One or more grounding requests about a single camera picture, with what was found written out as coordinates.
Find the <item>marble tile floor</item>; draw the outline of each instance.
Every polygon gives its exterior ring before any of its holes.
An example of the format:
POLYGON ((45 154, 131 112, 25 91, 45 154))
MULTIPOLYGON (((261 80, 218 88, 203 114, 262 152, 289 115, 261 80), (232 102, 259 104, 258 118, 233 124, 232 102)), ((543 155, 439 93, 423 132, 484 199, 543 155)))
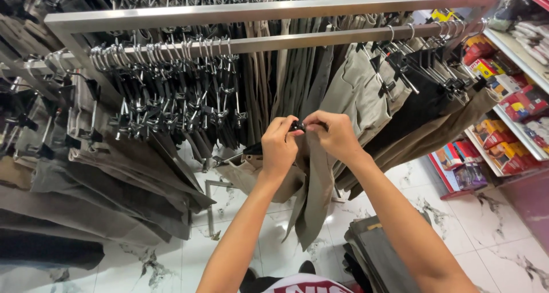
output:
MULTIPOLYGON (((180 153, 190 160, 188 149, 180 153)), ((201 168, 198 163, 193 166, 197 172, 201 168)), ((441 201, 444 185, 426 157, 386 175, 412 205, 427 211, 435 231, 480 292, 549 292, 549 257, 497 190, 441 201)), ((202 185, 205 179, 220 179, 213 170, 196 176, 202 185)), ((105 246, 105 259, 91 271, 0 267, 0 292, 193 293, 208 258, 246 199, 238 189, 223 187, 213 187, 212 197, 217 201, 213 236, 204 212, 194 217, 191 240, 173 239, 149 248, 112 243, 105 246)), ((271 204, 250 266, 259 276, 282 277, 311 260, 319 275, 351 284, 353 278, 341 264, 343 234, 353 219, 375 214, 367 196, 333 203, 319 237, 305 252, 294 232, 281 244, 292 204, 271 204)))

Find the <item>person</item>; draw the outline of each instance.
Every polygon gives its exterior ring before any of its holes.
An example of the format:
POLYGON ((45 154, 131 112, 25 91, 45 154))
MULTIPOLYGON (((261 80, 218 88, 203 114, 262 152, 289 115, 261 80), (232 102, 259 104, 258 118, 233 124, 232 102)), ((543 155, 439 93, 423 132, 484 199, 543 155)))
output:
MULTIPOLYGON (((311 270, 312 264, 308 263, 300 268, 302 273, 280 280, 273 278, 274 283, 271 277, 250 283, 255 276, 248 266, 267 207, 295 161, 295 137, 304 134, 302 130, 288 132, 297 120, 295 116, 277 117, 261 138, 263 170, 210 257, 197 293, 233 293, 241 284, 247 287, 241 288, 242 293, 351 292, 337 282, 311 275, 314 268, 311 270), (318 289, 306 290, 304 284, 318 289)), ((315 132, 323 148, 357 177, 389 241, 423 293, 478 293, 433 228, 362 149, 347 115, 316 111, 303 123, 305 130, 315 132)))

